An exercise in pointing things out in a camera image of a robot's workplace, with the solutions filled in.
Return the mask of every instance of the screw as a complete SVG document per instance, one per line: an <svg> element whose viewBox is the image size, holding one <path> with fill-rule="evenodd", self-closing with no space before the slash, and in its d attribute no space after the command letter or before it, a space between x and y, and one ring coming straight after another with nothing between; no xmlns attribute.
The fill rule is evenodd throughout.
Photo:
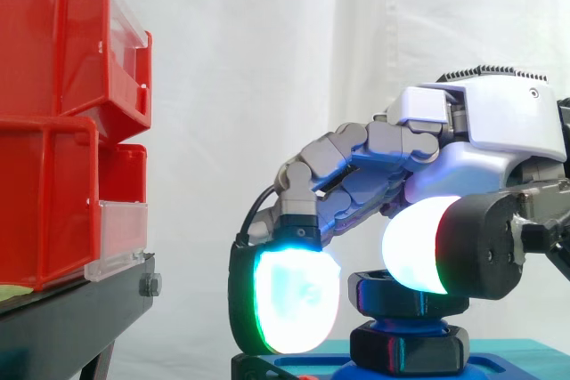
<svg viewBox="0 0 570 380"><path fill-rule="evenodd" d="M521 193L520 195L518 195L518 202L520 202L521 204L525 204L530 199L531 199L531 196L527 195L526 193Z"/></svg>
<svg viewBox="0 0 570 380"><path fill-rule="evenodd" d="M139 283L139 294L143 297L158 297L162 290L160 273L145 273Z"/></svg>

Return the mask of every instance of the white curtain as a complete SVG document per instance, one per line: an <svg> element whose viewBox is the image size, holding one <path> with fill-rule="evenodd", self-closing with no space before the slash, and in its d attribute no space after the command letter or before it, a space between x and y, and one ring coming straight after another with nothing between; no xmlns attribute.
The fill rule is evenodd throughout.
<svg viewBox="0 0 570 380"><path fill-rule="evenodd" d="M126 1L154 36L152 130L135 140L149 151L164 289L118 339L110 380L230 378L230 244L279 165L312 139L369 120L406 85L479 63L544 72L568 91L570 0ZM382 267L385 223L371 218L330 245L344 281ZM473 337L570 352L570 284L528 258L507 298L474 300L452 321ZM345 285L341 298L333 338L364 322Z"/></svg>

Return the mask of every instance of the stacked storage bin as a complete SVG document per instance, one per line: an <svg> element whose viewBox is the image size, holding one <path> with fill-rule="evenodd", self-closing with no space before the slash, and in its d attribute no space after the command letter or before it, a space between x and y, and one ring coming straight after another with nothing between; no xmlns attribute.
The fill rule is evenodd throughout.
<svg viewBox="0 0 570 380"><path fill-rule="evenodd" d="M143 261L151 36L121 0L0 0L0 286Z"/></svg>

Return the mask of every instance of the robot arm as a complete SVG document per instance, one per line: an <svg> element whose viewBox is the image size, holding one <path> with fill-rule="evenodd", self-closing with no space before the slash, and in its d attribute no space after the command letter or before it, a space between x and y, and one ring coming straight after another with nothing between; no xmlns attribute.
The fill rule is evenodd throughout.
<svg viewBox="0 0 570 380"><path fill-rule="evenodd" d="M278 172L278 199L257 213L250 242L268 240L285 222L297 230L309 222L325 246L378 211L394 215L406 204L404 180L434 162L439 140L452 134L452 101L441 89L408 88L369 124L345 124L308 144Z"/></svg>
<svg viewBox="0 0 570 380"><path fill-rule="evenodd" d="M338 266L320 250L378 211L394 217L382 255L407 287L500 299L531 252L570 278L568 124L544 77L482 66L409 87L369 124L308 144L278 172L274 206L257 212L266 191L232 246L240 348L315 347L339 296ZM304 347L289 346L299 336Z"/></svg>

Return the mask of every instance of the white light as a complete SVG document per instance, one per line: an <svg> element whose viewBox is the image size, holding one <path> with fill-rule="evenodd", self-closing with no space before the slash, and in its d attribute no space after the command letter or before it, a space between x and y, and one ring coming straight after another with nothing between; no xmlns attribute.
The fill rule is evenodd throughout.
<svg viewBox="0 0 570 380"><path fill-rule="evenodd" d="M263 252L255 270L256 315L265 343L278 353L314 349L337 317L340 268L327 253Z"/></svg>
<svg viewBox="0 0 570 380"><path fill-rule="evenodd" d="M390 274L402 285L447 294L437 274L436 235L445 211L458 199L442 196L421 200L405 208L386 227L382 257Z"/></svg>

